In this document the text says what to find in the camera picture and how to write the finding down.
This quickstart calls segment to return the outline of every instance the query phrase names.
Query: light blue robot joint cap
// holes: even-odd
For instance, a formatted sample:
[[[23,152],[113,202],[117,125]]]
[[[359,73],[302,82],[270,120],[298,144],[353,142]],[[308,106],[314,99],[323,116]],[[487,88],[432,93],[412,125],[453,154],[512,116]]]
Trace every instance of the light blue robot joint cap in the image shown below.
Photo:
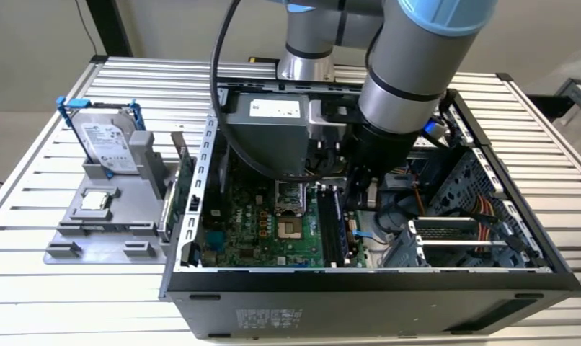
[[[404,13],[428,31],[467,36],[489,22],[497,0],[399,0]]]
[[[312,11],[314,7],[302,6],[302,5],[288,5],[288,11],[293,13],[308,12]]]

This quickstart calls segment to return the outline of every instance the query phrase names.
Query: white wall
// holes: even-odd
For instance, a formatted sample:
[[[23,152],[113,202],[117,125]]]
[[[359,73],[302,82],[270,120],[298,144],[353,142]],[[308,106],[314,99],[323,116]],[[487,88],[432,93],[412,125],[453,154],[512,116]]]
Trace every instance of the white wall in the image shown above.
[[[118,0],[133,49],[152,58],[208,60],[229,0]],[[89,8],[81,0],[99,43]],[[281,5],[244,0],[224,58],[280,57],[286,14]],[[464,71],[507,71],[520,84],[546,76],[581,49],[581,0],[501,0],[463,65]],[[93,55],[73,0],[0,0],[0,110],[51,110]],[[337,49],[339,63],[364,52]]]
[[[51,111],[93,55],[74,0],[0,0],[0,111]]]
[[[208,59],[229,0],[119,0],[137,50],[154,58]],[[226,41],[224,58],[278,57],[284,52],[282,6],[244,0]],[[581,0],[501,0],[481,32],[464,71],[508,72],[520,84],[547,75],[581,49]],[[364,52],[336,50],[339,63],[361,65]]]

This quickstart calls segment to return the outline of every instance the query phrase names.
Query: ram slot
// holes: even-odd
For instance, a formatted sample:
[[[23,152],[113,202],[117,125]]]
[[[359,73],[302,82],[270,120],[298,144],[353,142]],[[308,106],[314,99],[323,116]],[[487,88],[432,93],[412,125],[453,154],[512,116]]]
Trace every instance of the ram slot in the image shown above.
[[[325,266],[343,267],[345,264],[345,255],[343,250],[343,239],[340,236],[340,213],[337,211],[335,191],[318,191],[317,202]]]

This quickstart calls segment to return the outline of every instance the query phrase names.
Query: case label sticker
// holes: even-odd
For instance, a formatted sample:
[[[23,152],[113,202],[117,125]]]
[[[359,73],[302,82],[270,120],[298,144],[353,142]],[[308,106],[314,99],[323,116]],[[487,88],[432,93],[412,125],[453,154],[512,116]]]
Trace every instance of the case label sticker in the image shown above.
[[[237,321],[244,329],[296,329],[302,314],[304,309],[238,309]]]
[[[136,173],[137,164],[122,129],[111,124],[85,123],[81,128],[95,151],[101,165],[115,173]]]
[[[252,117],[301,118],[300,101],[282,99],[254,99],[250,103]]]

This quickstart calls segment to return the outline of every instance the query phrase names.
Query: hard drive label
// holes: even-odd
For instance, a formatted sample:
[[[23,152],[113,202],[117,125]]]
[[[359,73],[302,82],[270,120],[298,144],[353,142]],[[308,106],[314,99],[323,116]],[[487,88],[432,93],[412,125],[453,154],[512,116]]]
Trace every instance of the hard drive label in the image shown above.
[[[93,156],[98,158],[101,165],[115,173],[137,173],[136,160],[122,129],[115,125],[98,123],[85,123],[81,128],[95,152]]]

